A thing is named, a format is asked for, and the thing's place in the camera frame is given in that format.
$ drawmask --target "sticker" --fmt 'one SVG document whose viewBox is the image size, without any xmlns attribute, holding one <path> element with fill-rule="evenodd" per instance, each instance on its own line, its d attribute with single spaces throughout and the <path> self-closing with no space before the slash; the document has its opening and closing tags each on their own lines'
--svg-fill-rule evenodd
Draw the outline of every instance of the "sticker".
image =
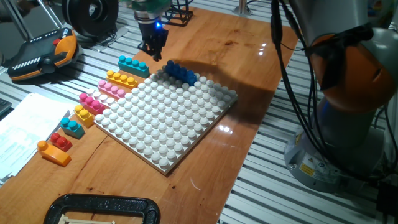
<svg viewBox="0 0 398 224">
<path fill-rule="evenodd" d="M 336 183 L 340 173 L 334 166 L 330 164 L 326 166 L 323 161 L 308 153 L 306 153 L 303 158 L 300 170 L 314 179 L 331 184 Z"/>
<path fill-rule="evenodd" d="M 300 133 L 300 134 L 296 135 L 296 145 L 299 143 L 302 134 L 303 133 Z"/>
</svg>

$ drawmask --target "blue lego block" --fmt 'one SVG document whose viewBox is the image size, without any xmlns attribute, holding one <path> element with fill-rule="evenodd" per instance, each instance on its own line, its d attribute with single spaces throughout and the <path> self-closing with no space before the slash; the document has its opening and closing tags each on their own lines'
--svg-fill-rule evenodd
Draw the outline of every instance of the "blue lego block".
<svg viewBox="0 0 398 224">
<path fill-rule="evenodd" d="M 138 60 L 132 60 L 131 58 L 126 58 L 123 55 L 119 57 L 118 65 L 120 70 L 133 75 L 138 75 L 142 78 L 148 78 L 150 75 L 149 68 L 145 62 L 140 63 Z"/>
<path fill-rule="evenodd" d="M 85 134 L 83 127 L 76 121 L 70 121 L 69 118 L 62 118 L 61 128 L 65 134 L 76 139 L 80 139 Z"/>
<path fill-rule="evenodd" d="M 190 86 L 197 81 L 197 76 L 191 70 L 187 70 L 185 67 L 180 67 L 179 64 L 174 64 L 172 60 L 169 60 L 166 65 L 166 72 L 174 76 L 175 78 L 188 83 Z"/>
</svg>

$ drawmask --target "paper sheet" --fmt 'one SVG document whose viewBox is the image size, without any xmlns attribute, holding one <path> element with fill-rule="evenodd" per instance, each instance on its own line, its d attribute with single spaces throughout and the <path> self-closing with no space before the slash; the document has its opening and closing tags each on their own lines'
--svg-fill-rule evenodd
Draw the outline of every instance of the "paper sheet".
<svg viewBox="0 0 398 224">
<path fill-rule="evenodd" d="M 19 103 L 0 121 L 0 179 L 17 175 L 36 153 L 37 143 L 47 140 L 68 115 L 67 105 L 37 93 Z"/>
</svg>

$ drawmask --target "yellow lego block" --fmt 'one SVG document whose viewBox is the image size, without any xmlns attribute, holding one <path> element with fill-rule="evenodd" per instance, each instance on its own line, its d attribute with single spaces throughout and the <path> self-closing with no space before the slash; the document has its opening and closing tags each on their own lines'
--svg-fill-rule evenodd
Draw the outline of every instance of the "yellow lego block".
<svg viewBox="0 0 398 224">
<path fill-rule="evenodd" d="M 82 122 L 87 128 L 91 127 L 94 124 L 94 117 L 91 115 L 88 110 L 83 109 L 82 105 L 75 106 L 75 114 L 77 115 L 77 119 Z"/>
<path fill-rule="evenodd" d="M 45 141 L 39 141 L 39 143 L 37 143 L 37 150 L 44 159 L 63 167 L 66 167 L 72 160 L 66 152 L 53 145 L 47 144 Z"/>
<path fill-rule="evenodd" d="M 133 89 L 138 85 L 137 81 L 133 77 L 120 75 L 119 72 L 114 73 L 112 70 L 106 72 L 106 79 L 111 83 L 115 83 L 129 89 Z"/>
</svg>

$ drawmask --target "wooden table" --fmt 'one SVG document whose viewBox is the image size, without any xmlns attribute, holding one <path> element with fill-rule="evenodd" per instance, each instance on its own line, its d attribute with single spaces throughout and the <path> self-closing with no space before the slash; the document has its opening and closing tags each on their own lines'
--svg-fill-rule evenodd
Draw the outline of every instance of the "wooden table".
<svg viewBox="0 0 398 224">
<path fill-rule="evenodd" d="M 0 188 L 0 223 L 42 223 L 51 203 L 67 193 L 150 198 L 159 205 L 161 223 L 216 223 L 280 81 L 280 68 L 269 23 L 202 9 L 193 13 L 188 26 L 165 27 L 169 39 L 162 61 L 156 63 L 143 52 L 134 58 L 147 62 L 151 72 L 171 59 L 236 90 L 239 99 L 226 116 L 168 176 L 92 126 L 80 140 L 69 138 L 72 161 L 66 168 L 36 154 Z M 288 27 L 283 43 L 297 43 Z M 291 54 L 284 50 L 285 64 Z M 116 223 L 142 220 L 67 215 Z"/>
</svg>

